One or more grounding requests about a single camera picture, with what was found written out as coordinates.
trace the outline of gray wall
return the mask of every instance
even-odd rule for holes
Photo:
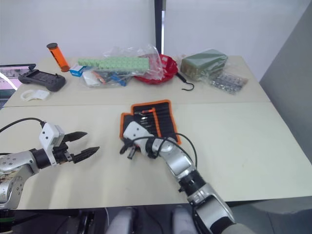
[[[312,3],[260,84],[312,163]]]

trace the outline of red bowl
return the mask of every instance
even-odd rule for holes
[[[160,59],[164,73],[162,79],[147,79],[144,76],[135,76],[135,78],[147,84],[161,84],[171,80],[172,77],[174,77],[174,75],[178,72],[176,61],[167,55],[160,55]]]

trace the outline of orange tube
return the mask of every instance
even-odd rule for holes
[[[50,50],[53,57],[55,58],[56,62],[58,63],[60,70],[62,72],[68,72],[69,71],[68,63],[66,62],[61,50],[59,49],[58,44],[50,43],[47,45],[47,47]]]

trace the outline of black hook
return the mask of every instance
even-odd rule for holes
[[[193,85],[192,83],[187,82],[187,81],[186,81],[186,78],[184,78],[184,76],[183,76],[180,72],[177,72],[176,75],[177,75],[177,77],[180,78],[180,80],[181,80],[183,83],[186,83],[186,84],[189,84],[189,85],[192,86],[191,89],[182,89],[182,90],[185,90],[185,91],[192,91],[192,90],[194,89],[194,85]]]

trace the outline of white backdrop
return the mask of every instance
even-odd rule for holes
[[[65,56],[155,44],[154,0],[0,0],[0,63],[38,62],[59,44]]]
[[[241,55],[258,80],[310,0],[167,0],[164,52]]]

